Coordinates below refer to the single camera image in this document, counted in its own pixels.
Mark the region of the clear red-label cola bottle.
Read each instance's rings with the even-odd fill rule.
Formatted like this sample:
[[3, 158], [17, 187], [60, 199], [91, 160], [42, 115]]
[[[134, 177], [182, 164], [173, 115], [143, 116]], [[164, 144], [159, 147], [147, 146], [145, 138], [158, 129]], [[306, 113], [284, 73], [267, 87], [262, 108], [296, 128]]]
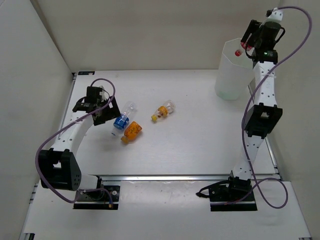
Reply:
[[238, 49], [234, 52], [234, 54], [239, 57], [242, 55], [242, 53], [247, 50], [250, 51], [253, 47], [251, 45], [248, 45], [246, 42], [239, 42]]

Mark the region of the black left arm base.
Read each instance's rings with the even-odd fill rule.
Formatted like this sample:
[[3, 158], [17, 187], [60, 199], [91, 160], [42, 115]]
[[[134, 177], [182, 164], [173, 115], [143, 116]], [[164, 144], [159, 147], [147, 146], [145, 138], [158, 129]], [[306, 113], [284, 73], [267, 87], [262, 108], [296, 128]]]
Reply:
[[98, 187], [104, 190], [82, 191], [77, 202], [73, 204], [74, 210], [118, 210], [121, 186], [120, 183], [109, 183], [98, 180]]

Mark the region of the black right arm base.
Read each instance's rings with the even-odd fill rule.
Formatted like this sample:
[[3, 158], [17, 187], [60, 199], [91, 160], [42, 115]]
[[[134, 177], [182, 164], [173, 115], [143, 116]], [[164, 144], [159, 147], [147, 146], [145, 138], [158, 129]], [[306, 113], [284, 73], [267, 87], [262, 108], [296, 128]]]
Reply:
[[251, 180], [243, 180], [232, 173], [222, 180], [201, 188], [196, 196], [209, 199], [211, 212], [254, 212], [257, 204]]

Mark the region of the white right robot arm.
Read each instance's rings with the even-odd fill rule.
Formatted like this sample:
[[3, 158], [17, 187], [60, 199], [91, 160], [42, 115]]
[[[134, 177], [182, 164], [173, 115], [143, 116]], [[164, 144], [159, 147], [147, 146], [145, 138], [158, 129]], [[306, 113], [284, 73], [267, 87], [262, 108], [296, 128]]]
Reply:
[[248, 56], [252, 60], [256, 93], [249, 101], [246, 115], [243, 117], [243, 140], [245, 150], [240, 162], [236, 164], [228, 178], [224, 193], [230, 200], [238, 199], [251, 190], [252, 170], [260, 145], [280, 120], [283, 110], [278, 107], [275, 98], [275, 72], [278, 63], [276, 43], [284, 35], [284, 28], [275, 20], [264, 23], [252, 20], [241, 39], [244, 49], [253, 48]]

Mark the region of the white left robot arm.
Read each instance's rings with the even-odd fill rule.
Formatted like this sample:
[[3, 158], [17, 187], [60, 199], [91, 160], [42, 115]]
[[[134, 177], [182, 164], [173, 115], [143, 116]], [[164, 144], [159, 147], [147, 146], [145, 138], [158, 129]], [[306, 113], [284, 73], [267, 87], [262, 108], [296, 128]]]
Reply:
[[114, 96], [103, 86], [88, 86], [86, 95], [74, 105], [69, 123], [58, 134], [58, 139], [48, 149], [41, 149], [37, 156], [37, 169], [41, 173], [41, 185], [54, 191], [81, 191], [93, 200], [105, 194], [102, 179], [82, 173], [76, 155], [92, 126], [98, 126], [120, 116]]

